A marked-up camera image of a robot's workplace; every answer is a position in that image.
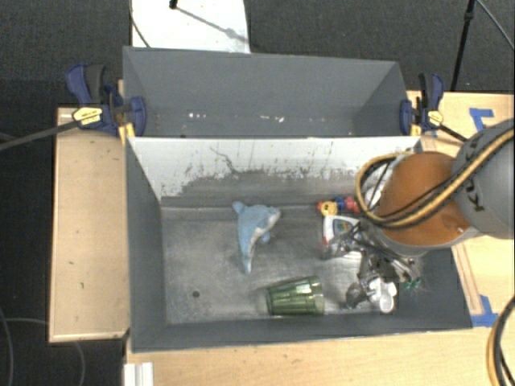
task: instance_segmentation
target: bin floor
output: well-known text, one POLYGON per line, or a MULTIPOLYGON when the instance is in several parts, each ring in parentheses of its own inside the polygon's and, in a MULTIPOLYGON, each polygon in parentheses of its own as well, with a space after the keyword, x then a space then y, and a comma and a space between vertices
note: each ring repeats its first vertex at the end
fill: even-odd
POLYGON ((343 304, 356 280, 360 255, 321 260, 322 217, 312 205, 278 207, 269 243, 258 242, 245 274, 231 207, 163 207, 164 268, 169 324, 271 318, 265 288, 294 277, 319 276, 326 314, 365 313, 343 304))

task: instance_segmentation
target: wooden platform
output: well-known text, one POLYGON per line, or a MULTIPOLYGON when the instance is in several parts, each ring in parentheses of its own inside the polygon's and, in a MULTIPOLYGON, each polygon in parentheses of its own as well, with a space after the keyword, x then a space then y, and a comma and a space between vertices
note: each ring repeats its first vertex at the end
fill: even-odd
MULTIPOLYGON (((410 98, 416 97, 410 92, 410 98)), ((491 109, 486 126, 513 116, 513 96, 446 93, 445 124, 465 137, 476 132, 469 108, 491 109)), ((59 123, 71 119, 60 109, 59 123)), ((459 143, 424 136, 427 150, 455 154, 459 143)), ((129 325, 128 265, 119 140, 72 130, 57 138, 49 339, 112 339, 129 325)), ((453 249, 472 313, 478 293, 494 312, 513 295, 513 241, 481 237, 453 249)), ((152 362, 154 384, 488 384, 489 329, 316 343, 133 355, 152 362)), ((505 331, 505 356, 515 365, 515 330, 505 331)))

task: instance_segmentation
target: black floor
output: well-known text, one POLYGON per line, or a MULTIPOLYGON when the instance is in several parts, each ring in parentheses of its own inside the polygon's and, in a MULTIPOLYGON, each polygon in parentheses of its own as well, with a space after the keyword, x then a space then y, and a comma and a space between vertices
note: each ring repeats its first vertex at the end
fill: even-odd
MULTIPOLYGON (((483 0, 513 41, 515 0, 483 0)), ((54 124, 74 99, 64 71, 106 64, 122 76, 130 43, 128 0, 0 0, 0 133, 21 136, 54 124)), ((420 72, 449 87, 467 0, 245 0, 251 49, 396 60, 407 88, 420 72)), ((476 6, 460 91, 513 92, 513 50, 476 6)), ((0 152, 0 307, 8 318, 47 318, 52 233, 52 140, 0 152)), ((10 323, 15 385, 78 384, 73 346, 48 346, 45 329, 10 323)), ((120 342, 83 343, 84 384, 119 384, 120 342)), ((8 375, 0 328, 0 384, 8 375)))

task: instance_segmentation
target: clamp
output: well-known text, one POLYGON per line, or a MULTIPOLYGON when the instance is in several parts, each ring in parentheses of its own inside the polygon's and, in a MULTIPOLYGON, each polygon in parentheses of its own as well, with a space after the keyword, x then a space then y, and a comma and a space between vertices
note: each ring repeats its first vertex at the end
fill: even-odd
POLYGON ((420 73, 418 79, 422 96, 417 97, 417 107, 414 109, 409 100, 401 103, 399 123, 402 134, 419 136, 426 131, 440 129, 461 142, 467 141, 443 124, 443 115, 438 110, 444 92, 442 78, 435 73, 420 73))
POLYGON ((118 128, 132 122, 136 136, 142 136, 146 126, 146 108, 141 96, 131 97, 128 104, 118 90, 104 83, 103 64, 78 63, 66 71, 68 90, 79 101, 80 108, 72 114, 80 129, 95 129, 112 136, 118 128))

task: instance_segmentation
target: gray box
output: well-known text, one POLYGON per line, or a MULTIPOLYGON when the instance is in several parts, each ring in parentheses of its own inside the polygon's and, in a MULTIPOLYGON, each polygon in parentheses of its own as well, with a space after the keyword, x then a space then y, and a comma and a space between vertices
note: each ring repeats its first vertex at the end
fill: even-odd
POLYGON ((406 97, 396 64, 125 49, 124 82, 149 112, 145 137, 126 147, 133 351, 470 326, 449 250, 426 256, 423 290, 401 292, 389 316, 340 307, 358 257, 316 255, 316 203, 352 194, 372 157, 415 146, 396 136, 406 97), (249 275, 234 200, 282 211, 249 275), (312 274, 324 316, 267 314, 267 285, 312 274))

